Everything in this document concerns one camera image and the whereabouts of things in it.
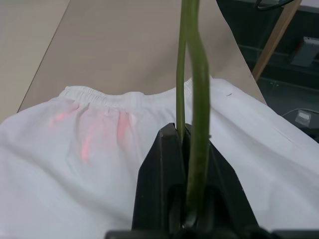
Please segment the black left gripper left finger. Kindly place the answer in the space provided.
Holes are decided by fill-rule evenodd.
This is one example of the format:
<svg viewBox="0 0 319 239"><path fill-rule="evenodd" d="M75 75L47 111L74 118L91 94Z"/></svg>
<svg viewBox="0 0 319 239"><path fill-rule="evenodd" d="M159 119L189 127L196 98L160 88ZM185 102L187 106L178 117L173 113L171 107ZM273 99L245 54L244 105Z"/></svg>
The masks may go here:
<svg viewBox="0 0 319 239"><path fill-rule="evenodd" d="M178 231L185 184L182 146L169 123L158 131L139 169L132 229Z"/></svg>

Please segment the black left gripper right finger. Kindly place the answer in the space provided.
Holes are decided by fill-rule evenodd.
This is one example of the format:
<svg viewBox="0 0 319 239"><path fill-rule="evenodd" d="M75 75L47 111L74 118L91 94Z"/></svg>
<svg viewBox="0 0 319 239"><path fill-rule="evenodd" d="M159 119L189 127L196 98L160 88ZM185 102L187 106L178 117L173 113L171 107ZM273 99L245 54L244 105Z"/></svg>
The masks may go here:
<svg viewBox="0 0 319 239"><path fill-rule="evenodd" d="M235 170L211 143L203 208L195 224L184 228L245 231L256 226L256 217Z"/></svg>

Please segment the white shorts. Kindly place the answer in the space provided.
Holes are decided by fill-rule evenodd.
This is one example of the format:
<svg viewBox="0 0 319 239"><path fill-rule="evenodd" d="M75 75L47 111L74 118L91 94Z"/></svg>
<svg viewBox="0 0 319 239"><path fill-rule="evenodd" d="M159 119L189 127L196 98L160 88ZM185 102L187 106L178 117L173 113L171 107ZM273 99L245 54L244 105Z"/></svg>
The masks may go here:
<svg viewBox="0 0 319 239"><path fill-rule="evenodd" d="M210 140L258 223L319 229L319 143L223 79L210 80ZM0 124L0 239L102 239L132 223L138 170L175 121L175 90L67 87Z"/></svg>

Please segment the dark base with white clip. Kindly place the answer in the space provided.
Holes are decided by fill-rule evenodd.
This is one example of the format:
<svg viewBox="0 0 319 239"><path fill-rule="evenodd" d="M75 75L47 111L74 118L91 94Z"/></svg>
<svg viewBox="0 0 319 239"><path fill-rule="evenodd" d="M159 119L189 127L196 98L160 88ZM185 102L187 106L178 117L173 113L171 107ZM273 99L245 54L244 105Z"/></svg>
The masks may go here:
<svg viewBox="0 0 319 239"><path fill-rule="evenodd" d="M309 109L294 109L282 115L284 119L319 143L319 112Z"/></svg>

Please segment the wooden table leg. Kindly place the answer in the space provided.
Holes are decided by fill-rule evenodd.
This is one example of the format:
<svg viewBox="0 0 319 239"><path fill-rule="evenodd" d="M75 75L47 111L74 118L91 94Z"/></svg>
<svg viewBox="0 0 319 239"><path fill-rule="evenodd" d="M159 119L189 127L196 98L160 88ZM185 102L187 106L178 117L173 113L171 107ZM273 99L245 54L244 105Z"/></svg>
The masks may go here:
<svg viewBox="0 0 319 239"><path fill-rule="evenodd" d="M264 71L266 65L268 64L271 56L273 55L275 49L277 48L282 36L284 35L287 27L289 26L292 18L294 17L296 11L298 10L302 0L293 0L284 6L281 15L279 16L267 42L259 56L258 61L252 71L252 75L256 81L259 80L262 72Z"/></svg>

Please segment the grey box with label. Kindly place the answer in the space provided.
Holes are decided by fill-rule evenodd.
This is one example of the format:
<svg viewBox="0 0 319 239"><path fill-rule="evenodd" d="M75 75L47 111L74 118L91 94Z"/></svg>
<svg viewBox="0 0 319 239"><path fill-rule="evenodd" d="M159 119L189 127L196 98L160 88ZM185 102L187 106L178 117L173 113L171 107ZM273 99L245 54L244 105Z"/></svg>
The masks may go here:
<svg viewBox="0 0 319 239"><path fill-rule="evenodd" d="M310 67L319 54L319 38L303 37L290 58L290 63L299 67Z"/></svg>

